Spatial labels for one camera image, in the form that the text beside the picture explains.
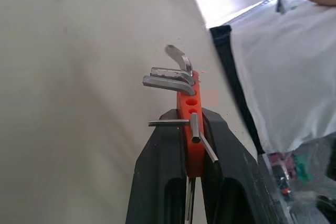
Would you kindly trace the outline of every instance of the orange hex key holder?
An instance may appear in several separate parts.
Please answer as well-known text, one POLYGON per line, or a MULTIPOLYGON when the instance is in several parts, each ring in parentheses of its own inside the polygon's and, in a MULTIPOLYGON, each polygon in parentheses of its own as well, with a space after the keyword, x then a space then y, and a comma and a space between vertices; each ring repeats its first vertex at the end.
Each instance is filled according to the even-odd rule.
POLYGON ((149 122, 156 127, 136 160, 126 224, 192 224, 196 177, 208 224, 282 223, 256 160, 219 114, 202 109, 188 57, 165 51, 180 69, 154 67, 142 83, 177 91, 177 105, 149 122))
POLYGON ((188 179, 185 220, 192 222, 196 177, 203 176, 204 149, 212 162, 218 158, 204 136, 198 72, 193 70, 190 60, 172 45, 165 48, 180 69, 152 68, 150 76, 144 76, 143 85, 177 91, 177 111, 181 119, 150 121, 149 126, 183 126, 186 146, 185 168, 188 179))

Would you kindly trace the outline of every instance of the white wall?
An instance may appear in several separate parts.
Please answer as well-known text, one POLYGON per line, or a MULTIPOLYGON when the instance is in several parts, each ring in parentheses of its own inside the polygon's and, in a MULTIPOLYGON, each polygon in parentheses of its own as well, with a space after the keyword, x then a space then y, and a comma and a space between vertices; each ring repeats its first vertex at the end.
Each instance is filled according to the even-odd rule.
POLYGON ((146 122, 175 107, 141 83, 177 67, 167 44, 255 154, 194 0, 0 0, 1 223, 124 223, 146 122))

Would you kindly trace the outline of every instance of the white cloth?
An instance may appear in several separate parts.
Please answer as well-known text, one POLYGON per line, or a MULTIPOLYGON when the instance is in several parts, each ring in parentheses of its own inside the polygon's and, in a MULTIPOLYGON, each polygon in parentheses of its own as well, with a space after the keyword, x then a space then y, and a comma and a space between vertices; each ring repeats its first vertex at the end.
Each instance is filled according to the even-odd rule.
POLYGON ((233 27, 231 46, 266 153, 336 132, 336 8, 264 15, 233 27))

